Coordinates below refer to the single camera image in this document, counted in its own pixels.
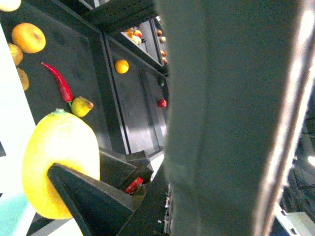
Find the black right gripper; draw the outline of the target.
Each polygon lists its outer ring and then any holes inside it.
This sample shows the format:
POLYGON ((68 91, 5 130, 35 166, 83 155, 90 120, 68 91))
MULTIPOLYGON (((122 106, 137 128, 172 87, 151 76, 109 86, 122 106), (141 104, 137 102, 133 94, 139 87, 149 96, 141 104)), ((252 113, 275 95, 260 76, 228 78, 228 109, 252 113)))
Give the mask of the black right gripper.
POLYGON ((164 236, 167 182, 145 151, 101 149, 100 180, 59 163, 47 176, 85 236, 164 236))

